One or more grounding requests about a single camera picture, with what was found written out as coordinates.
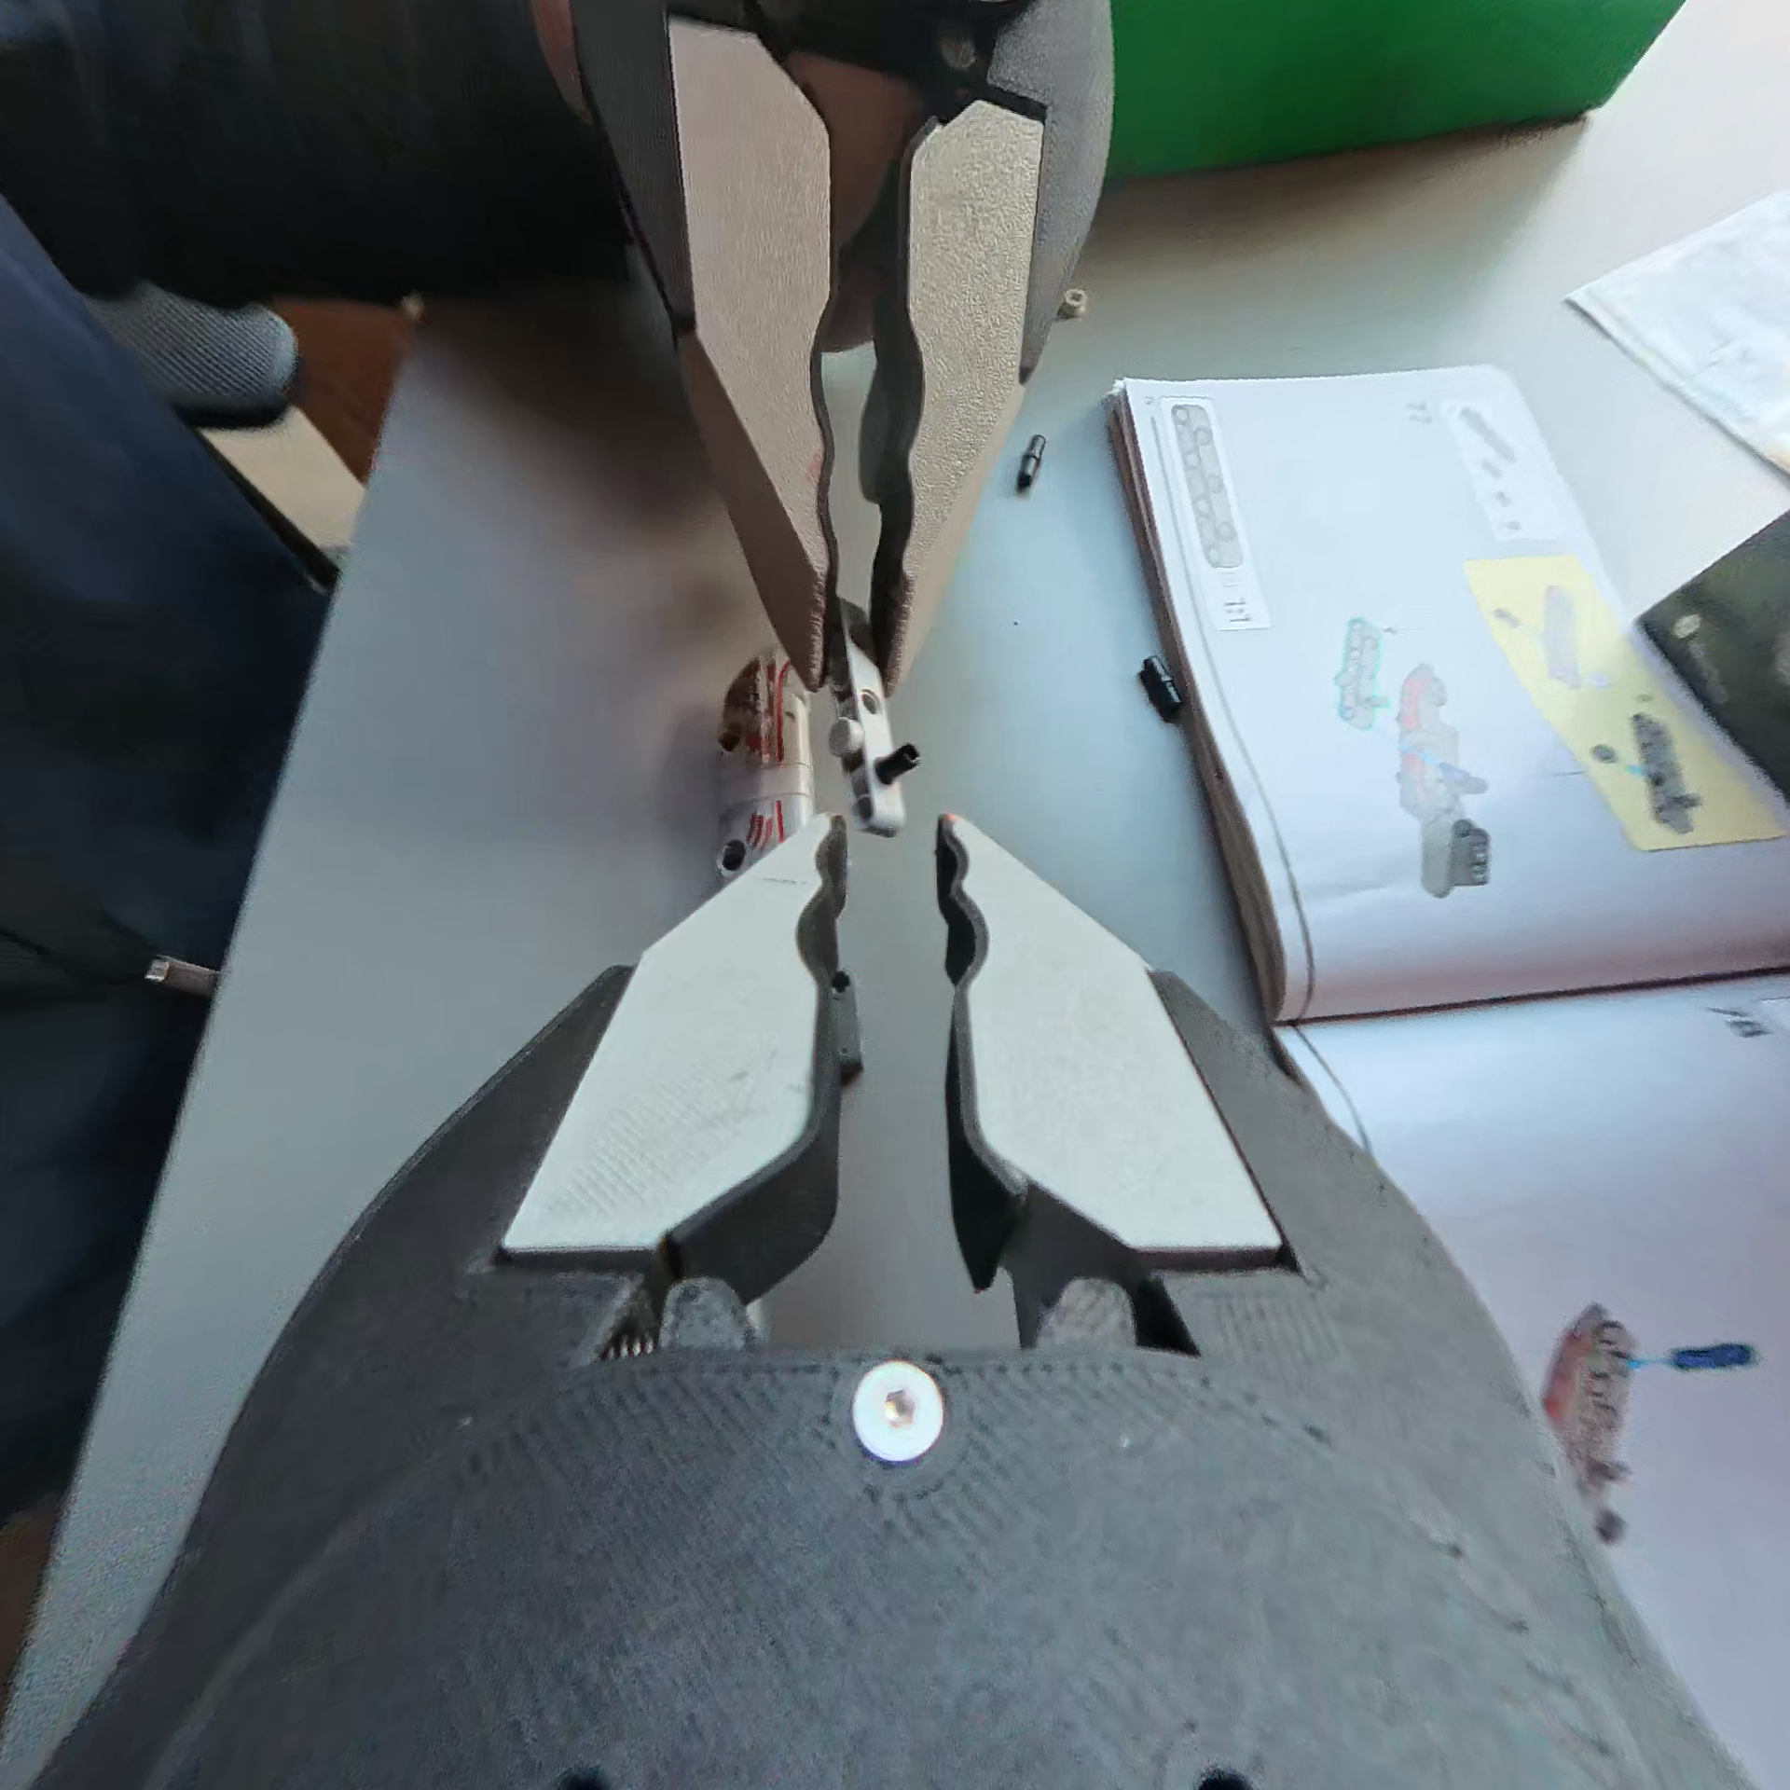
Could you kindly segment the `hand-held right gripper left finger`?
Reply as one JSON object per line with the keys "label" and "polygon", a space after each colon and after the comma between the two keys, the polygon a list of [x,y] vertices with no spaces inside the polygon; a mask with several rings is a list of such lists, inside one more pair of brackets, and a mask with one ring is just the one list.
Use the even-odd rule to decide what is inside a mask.
{"label": "hand-held right gripper left finger", "polygon": [[752,1304],[839,1213],[843,818],[810,818],[625,976],[502,1237],[528,1269]]}

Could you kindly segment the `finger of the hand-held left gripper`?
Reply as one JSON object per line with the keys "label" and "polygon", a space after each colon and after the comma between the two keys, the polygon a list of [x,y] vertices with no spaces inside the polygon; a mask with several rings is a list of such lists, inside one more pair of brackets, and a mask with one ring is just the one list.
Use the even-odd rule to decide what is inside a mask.
{"label": "finger of the hand-held left gripper", "polygon": [[867,613],[890,689],[929,633],[1018,417],[1043,141],[1039,119],[972,100],[918,132],[897,171],[860,443],[880,520]]}
{"label": "finger of the hand-held left gripper", "polygon": [[826,682],[838,540],[819,335],[836,296],[832,141],[750,31],[670,22],[692,324],[690,409],[772,633]]}

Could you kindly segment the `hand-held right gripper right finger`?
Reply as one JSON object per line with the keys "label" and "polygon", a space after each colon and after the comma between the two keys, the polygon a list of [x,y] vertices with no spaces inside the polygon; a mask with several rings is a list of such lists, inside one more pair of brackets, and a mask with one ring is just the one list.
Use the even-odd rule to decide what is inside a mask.
{"label": "hand-held right gripper right finger", "polygon": [[974,1286],[1138,1286],[1287,1250],[1153,967],[983,827],[936,823],[951,1219]]}

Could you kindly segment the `grey lego beam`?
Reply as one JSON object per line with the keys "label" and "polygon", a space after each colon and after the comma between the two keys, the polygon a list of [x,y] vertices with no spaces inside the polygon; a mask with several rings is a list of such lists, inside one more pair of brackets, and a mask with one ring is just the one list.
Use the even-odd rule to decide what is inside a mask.
{"label": "grey lego beam", "polygon": [[907,822],[903,779],[921,753],[897,740],[869,616],[851,602],[826,622],[824,678],[834,706],[826,747],[847,779],[852,820],[893,838]]}

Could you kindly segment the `lego instruction booklet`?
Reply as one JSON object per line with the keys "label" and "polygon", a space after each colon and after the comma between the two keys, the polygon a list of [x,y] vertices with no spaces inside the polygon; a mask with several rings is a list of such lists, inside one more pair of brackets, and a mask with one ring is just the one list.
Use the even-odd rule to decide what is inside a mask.
{"label": "lego instruction booklet", "polygon": [[1787,801],[1492,367],[1127,378],[1293,1073],[1423,1213],[1703,1724],[1787,1786]]}

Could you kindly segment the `green box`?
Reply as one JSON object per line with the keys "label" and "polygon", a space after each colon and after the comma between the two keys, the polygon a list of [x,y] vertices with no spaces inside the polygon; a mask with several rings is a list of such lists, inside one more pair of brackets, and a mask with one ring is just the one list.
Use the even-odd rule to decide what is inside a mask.
{"label": "green box", "polygon": [[1110,176],[1244,167],[1604,106],[1678,1],[1115,1]]}

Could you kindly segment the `grey mesh office chair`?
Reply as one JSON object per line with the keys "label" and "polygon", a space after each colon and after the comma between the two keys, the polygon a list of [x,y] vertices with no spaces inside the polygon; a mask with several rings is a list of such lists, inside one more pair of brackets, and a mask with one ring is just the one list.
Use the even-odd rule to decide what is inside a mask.
{"label": "grey mesh office chair", "polygon": [[86,296],[86,305],[194,428],[269,428],[295,404],[299,337],[265,305],[222,309],[148,281],[120,296]]}

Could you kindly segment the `white paper sheet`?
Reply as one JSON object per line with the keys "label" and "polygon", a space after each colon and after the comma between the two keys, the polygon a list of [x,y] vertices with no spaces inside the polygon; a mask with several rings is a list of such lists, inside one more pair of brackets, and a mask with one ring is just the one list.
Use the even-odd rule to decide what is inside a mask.
{"label": "white paper sheet", "polygon": [[1568,292],[1662,385],[1788,469],[1788,191]]}

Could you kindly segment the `person's legs in navy pants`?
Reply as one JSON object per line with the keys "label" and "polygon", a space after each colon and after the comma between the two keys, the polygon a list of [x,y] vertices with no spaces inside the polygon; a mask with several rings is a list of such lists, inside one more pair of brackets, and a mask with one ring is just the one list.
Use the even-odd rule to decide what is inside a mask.
{"label": "person's legs in navy pants", "polygon": [[[220,969],[327,613],[4,206],[4,864]],[[4,989],[4,1521],[69,1478],[209,1023],[146,967]]]}

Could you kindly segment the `dark printed cardboard box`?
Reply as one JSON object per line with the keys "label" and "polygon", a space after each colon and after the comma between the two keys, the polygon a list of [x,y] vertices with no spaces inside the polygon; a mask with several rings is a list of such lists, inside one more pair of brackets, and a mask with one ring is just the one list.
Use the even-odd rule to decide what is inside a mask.
{"label": "dark printed cardboard box", "polygon": [[1788,795],[1788,512],[1654,602],[1639,628],[1680,682]]}

